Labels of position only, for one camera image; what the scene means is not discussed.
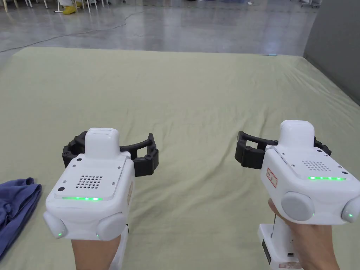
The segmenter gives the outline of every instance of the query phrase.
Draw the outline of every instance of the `wrinkled fabric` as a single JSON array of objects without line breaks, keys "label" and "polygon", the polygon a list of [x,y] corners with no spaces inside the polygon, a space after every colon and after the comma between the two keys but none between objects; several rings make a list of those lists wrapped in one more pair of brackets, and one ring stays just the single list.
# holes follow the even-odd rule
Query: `wrinkled fabric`
[{"label": "wrinkled fabric", "polygon": [[21,233],[41,195],[34,179],[17,179],[0,184],[0,260]]}]

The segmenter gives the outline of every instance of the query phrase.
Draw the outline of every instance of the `green indicator light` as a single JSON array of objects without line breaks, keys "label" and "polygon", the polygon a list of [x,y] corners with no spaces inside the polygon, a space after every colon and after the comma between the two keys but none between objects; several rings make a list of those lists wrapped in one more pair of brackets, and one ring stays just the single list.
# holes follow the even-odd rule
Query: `green indicator light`
[{"label": "green indicator light", "polygon": [[90,197],[63,197],[63,199],[84,200],[84,201],[101,201],[102,200],[102,198],[90,198]]},{"label": "green indicator light", "polygon": [[327,180],[327,181],[345,181],[346,178],[341,177],[315,177],[315,176],[309,176],[308,179],[310,179],[312,182],[316,182],[317,180]]}]

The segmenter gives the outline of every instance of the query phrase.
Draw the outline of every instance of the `gray floor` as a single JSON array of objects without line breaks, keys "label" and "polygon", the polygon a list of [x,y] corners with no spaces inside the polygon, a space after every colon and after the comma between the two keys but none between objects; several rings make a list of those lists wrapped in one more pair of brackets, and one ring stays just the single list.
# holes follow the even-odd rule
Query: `gray floor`
[{"label": "gray floor", "polygon": [[62,15],[54,3],[18,1],[19,10],[0,8],[0,61],[51,38],[33,46],[302,55],[318,11],[297,0],[112,0],[91,15]]}]

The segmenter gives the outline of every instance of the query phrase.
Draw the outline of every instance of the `black cable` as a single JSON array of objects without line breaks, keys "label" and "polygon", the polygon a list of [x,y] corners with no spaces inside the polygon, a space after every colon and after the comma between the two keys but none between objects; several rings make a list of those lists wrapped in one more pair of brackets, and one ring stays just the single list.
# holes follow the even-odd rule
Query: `black cable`
[{"label": "black cable", "polygon": [[93,30],[89,30],[89,31],[86,31],[86,32],[81,32],[81,33],[71,33],[71,34],[62,35],[62,36],[51,37],[51,38],[49,38],[49,39],[37,41],[37,42],[31,43],[31,44],[28,44],[28,45],[24,45],[24,46],[20,46],[20,47],[14,47],[14,48],[9,48],[9,49],[6,49],[6,50],[2,50],[2,51],[0,51],[0,53],[6,52],[6,51],[11,51],[11,50],[16,50],[16,49],[21,49],[21,48],[26,48],[26,47],[29,47],[29,46],[32,46],[32,45],[35,45],[35,44],[39,44],[39,43],[45,42],[45,41],[57,39],[57,38],[59,38],[59,37],[76,36],[76,35],[87,34],[87,33],[95,32],[95,31],[114,30],[114,29],[116,29],[116,28],[118,28],[118,27],[121,27],[121,26],[126,25],[126,20],[127,20],[129,17],[131,17],[132,15],[144,13],[145,11],[147,11],[147,10],[149,10],[149,9],[150,9],[150,8],[148,8],[148,9],[146,9],[146,10],[143,10],[143,11],[140,11],[140,12],[135,12],[135,13],[133,13],[133,14],[130,14],[129,16],[127,16],[127,17],[124,19],[124,23],[123,23],[123,24],[117,25],[117,26],[112,27],[112,28],[107,28],[107,29],[93,29]]}]

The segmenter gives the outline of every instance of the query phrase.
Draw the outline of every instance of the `red label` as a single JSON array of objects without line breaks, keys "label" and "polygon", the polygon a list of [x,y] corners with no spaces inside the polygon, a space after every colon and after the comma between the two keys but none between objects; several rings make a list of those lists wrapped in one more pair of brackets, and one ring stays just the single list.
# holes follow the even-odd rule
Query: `red label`
[{"label": "red label", "polygon": [[301,265],[299,262],[284,262],[283,264],[279,264],[279,268],[284,269],[301,269]]},{"label": "red label", "polygon": [[269,178],[274,187],[278,185],[278,179],[269,168],[267,169],[266,176]]}]

